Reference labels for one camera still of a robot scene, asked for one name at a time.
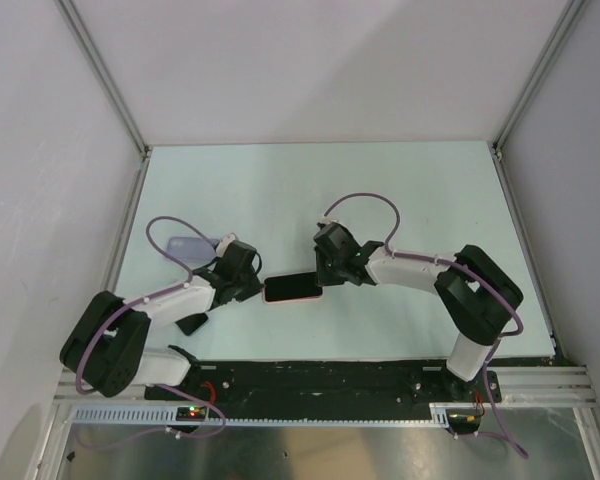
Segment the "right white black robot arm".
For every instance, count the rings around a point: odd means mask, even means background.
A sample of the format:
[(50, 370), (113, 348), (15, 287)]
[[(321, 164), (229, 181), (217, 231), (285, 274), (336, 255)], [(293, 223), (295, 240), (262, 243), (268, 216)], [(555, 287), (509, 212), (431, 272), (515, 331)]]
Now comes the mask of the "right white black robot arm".
[(466, 400), (477, 390), (477, 375), (502, 338), (523, 332), (517, 313), (522, 291), (475, 245), (444, 255), (392, 251), (379, 241), (359, 244), (337, 222), (320, 223), (313, 241), (316, 281), (322, 287), (395, 285), (440, 298), (458, 330), (441, 378), (453, 400)]

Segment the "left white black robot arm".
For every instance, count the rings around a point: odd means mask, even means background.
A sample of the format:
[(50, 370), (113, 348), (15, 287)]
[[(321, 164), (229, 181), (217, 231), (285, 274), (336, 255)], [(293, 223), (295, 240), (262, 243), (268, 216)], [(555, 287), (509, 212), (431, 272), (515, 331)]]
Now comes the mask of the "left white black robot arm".
[(83, 394), (111, 398), (130, 386), (166, 384), (181, 399), (194, 397), (202, 385), (194, 357), (178, 346), (149, 347), (147, 339), (170, 325), (190, 335), (210, 311), (258, 295), (262, 284), (253, 262), (260, 260), (253, 246), (230, 235), (216, 247), (211, 265), (189, 272), (181, 283), (136, 300), (97, 293), (62, 346), (60, 362), (76, 375)]

